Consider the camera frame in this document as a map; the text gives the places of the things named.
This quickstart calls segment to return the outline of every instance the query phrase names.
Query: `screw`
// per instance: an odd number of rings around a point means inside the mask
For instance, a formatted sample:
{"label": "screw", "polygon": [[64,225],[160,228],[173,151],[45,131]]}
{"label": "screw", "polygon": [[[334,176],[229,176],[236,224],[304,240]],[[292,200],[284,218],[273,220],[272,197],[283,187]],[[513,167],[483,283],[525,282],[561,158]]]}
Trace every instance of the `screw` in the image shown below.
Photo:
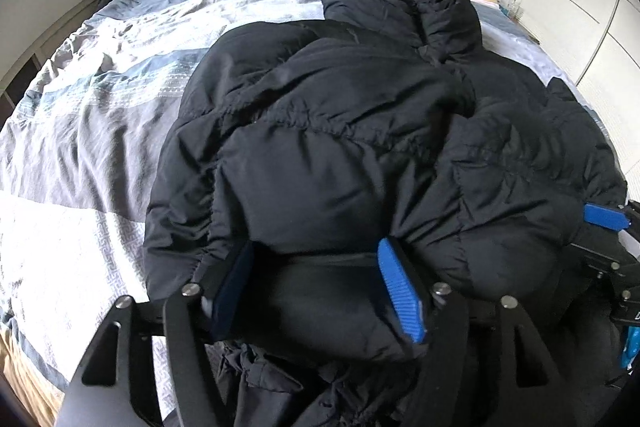
{"label": "screw", "polygon": [[200,293],[200,285],[194,282],[189,282],[182,287],[182,295],[184,297],[193,297]]}
{"label": "screw", "polygon": [[124,308],[128,308],[129,306],[131,306],[132,302],[133,297],[130,297],[129,295],[123,295],[122,297],[118,297],[118,299],[116,300],[116,308],[119,310],[123,310]]}
{"label": "screw", "polygon": [[446,297],[447,295],[449,295],[451,293],[451,286],[449,286],[446,282],[436,282],[431,287],[431,290],[438,297]]}
{"label": "screw", "polygon": [[502,304],[503,308],[513,310],[518,306],[518,300],[515,297],[511,297],[511,295],[505,295],[502,299],[500,299],[500,304]]}

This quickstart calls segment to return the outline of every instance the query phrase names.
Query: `black puffer jacket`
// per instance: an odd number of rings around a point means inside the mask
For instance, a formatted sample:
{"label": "black puffer jacket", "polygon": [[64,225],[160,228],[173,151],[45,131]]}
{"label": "black puffer jacket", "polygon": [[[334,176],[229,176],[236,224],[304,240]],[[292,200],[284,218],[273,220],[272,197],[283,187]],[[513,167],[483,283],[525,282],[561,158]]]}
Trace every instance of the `black puffer jacket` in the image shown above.
{"label": "black puffer jacket", "polygon": [[[238,348],[226,369],[248,375],[242,361],[266,349],[400,364],[397,382],[423,348],[401,334],[380,238],[468,296],[547,302],[585,202],[623,203],[626,185],[560,80],[545,88],[482,48],[469,0],[322,3],[324,21],[229,31],[194,72],[151,194],[146,285],[167,296],[250,238],[264,251],[235,327],[259,348]],[[331,396],[344,397],[340,374],[322,377]],[[366,397],[332,402],[347,425],[375,395],[358,385]],[[406,386],[391,388],[381,403],[398,407]]]}

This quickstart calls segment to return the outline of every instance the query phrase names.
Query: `black fabric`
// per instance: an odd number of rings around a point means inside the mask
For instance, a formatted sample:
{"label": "black fabric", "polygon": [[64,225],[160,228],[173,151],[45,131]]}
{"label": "black fabric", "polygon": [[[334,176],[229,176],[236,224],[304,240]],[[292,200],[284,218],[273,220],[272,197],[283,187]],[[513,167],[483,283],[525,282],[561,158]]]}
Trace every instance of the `black fabric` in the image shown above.
{"label": "black fabric", "polygon": [[568,383],[578,427],[595,425],[618,395],[617,388],[606,385],[623,374],[620,330],[609,319],[610,312],[607,296],[590,288],[572,303],[561,327],[545,338]]}
{"label": "black fabric", "polygon": [[[398,238],[418,270],[464,295],[523,299],[552,330],[561,251],[585,202],[623,203],[626,185],[560,80],[545,87],[483,49],[469,0],[322,3],[324,21],[227,32],[193,73],[151,193],[146,287],[167,296],[215,269],[234,240],[255,241],[234,323],[241,347],[225,362],[238,400],[255,357],[272,357],[310,367],[314,382],[274,377],[268,392],[284,394],[259,400],[273,425],[397,425],[398,367],[411,380],[426,347],[401,332],[378,241]],[[568,287],[561,310],[584,290]],[[332,364],[341,376],[321,377]],[[374,393],[379,378],[397,392]],[[229,407],[251,425],[247,402]],[[363,410],[375,414],[358,423]]]}

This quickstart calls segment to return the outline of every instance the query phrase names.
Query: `bed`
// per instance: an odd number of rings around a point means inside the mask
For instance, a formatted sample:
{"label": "bed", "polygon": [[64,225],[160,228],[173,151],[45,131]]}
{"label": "bed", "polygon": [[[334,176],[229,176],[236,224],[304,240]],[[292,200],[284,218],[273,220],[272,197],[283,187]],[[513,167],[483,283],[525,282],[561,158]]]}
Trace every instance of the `bed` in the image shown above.
{"label": "bed", "polygon": [[[496,0],[472,1],[485,47],[545,84],[562,78],[588,107]],[[236,26],[317,18],[319,0],[113,0],[37,75],[0,134],[0,354],[4,377],[39,425],[53,425],[116,296],[146,300],[149,191],[199,60]],[[154,358],[167,415],[174,399],[160,339]]]}

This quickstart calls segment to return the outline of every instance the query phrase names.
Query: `black metal bracket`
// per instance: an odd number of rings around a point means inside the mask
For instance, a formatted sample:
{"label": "black metal bracket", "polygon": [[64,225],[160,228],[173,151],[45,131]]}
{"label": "black metal bracket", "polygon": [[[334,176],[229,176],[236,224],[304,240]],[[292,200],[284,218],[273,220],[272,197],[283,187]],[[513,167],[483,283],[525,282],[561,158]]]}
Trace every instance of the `black metal bracket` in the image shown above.
{"label": "black metal bracket", "polygon": [[610,275],[617,305],[611,320],[623,326],[640,327],[640,263],[624,266]]}
{"label": "black metal bracket", "polygon": [[[152,335],[166,337],[180,425],[231,425],[204,344],[228,330],[228,309],[216,304],[235,309],[252,256],[251,249],[235,249],[224,265],[229,277],[202,278],[206,288],[188,282],[164,301],[139,304],[130,296],[119,297],[78,365],[56,426],[161,427]],[[459,425],[469,305],[454,291],[442,299],[434,304],[431,349],[403,427]],[[562,381],[529,315],[515,299],[503,298],[495,317],[490,367],[497,398],[485,426],[571,427]],[[216,329],[217,323],[224,327]],[[211,331],[216,332],[213,338]]]}
{"label": "black metal bracket", "polygon": [[572,427],[564,382],[524,308],[512,297],[498,305],[490,360],[497,406],[484,427]]}
{"label": "black metal bracket", "polygon": [[629,222],[631,222],[631,225],[626,231],[640,243],[640,203],[637,201],[629,201],[624,212]]}

